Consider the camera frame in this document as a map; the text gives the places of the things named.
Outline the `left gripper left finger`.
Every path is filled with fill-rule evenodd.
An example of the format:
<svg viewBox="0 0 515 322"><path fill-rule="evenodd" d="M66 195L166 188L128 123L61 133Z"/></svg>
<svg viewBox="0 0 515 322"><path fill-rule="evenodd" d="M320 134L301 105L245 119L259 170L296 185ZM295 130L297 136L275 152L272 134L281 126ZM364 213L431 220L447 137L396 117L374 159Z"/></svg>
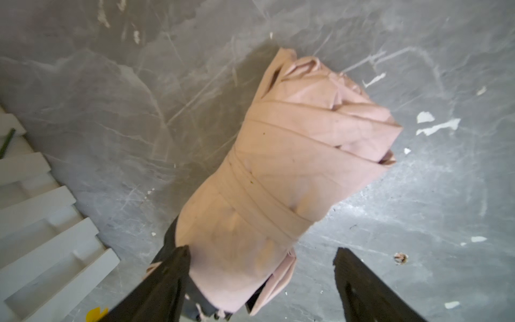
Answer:
<svg viewBox="0 0 515 322"><path fill-rule="evenodd" d="M100 322L179 321L189 276L190 252L181 246Z"/></svg>

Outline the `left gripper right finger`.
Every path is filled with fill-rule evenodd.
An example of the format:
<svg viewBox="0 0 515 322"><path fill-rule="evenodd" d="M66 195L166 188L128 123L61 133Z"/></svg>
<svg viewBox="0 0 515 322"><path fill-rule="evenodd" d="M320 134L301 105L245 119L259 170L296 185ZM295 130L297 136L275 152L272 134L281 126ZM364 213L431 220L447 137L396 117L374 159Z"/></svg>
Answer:
<svg viewBox="0 0 515 322"><path fill-rule="evenodd" d="M333 265L346 321L426 322L350 249L339 248Z"/></svg>

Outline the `pink umbrella sideways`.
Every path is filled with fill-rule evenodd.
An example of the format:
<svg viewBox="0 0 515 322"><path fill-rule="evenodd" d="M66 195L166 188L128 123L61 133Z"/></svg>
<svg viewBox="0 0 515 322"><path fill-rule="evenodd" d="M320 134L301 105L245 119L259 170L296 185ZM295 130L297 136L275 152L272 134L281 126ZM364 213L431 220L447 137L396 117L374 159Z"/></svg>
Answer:
<svg viewBox="0 0 515 322"><path fill-rule="evenodd" d="M401 131L347 75L280 49L234 145L173 221L150 270L188 246L182 316L255 315L290 282L309 228L394 164Z"/></svg>

